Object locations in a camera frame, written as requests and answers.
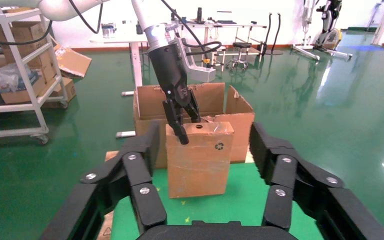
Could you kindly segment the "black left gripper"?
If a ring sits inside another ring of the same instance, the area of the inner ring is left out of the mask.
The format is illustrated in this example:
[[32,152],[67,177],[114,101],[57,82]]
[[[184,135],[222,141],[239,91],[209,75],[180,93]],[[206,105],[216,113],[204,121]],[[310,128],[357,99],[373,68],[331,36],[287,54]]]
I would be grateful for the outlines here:
[[182,107],[192,123],[200,123],[201,116],[196,98],[187,87],[187,72],[180,60],[180,52],[176,44],[169,44],[149,52],[149,57],[160,85],[166,95],[162,101],[166,119],[175,136],[182,145],[189,139],[183,127]]

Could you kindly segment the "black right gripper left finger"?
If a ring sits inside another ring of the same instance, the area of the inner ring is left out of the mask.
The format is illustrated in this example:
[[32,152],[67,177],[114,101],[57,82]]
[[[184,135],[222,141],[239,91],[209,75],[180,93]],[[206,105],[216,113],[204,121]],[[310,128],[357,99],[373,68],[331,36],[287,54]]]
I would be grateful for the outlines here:
[[86,173],[40,236],[41,240],[95,240],[105,215],[130,198],[140,234],[167,224],[167,213],[153,185],[160,148],[160,125],[127,139],[116,156]]

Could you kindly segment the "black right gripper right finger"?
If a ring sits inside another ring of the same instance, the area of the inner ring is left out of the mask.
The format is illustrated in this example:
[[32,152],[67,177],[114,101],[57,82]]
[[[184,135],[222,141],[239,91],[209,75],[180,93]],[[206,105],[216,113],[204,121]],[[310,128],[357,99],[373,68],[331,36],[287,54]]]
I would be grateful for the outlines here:
[[304,160],[293,145],[253,122],[249,150],[269,186],[262,225],[290,230],[292,204],[314,219],[326,240],[384,240],[384,226],[336,175]]

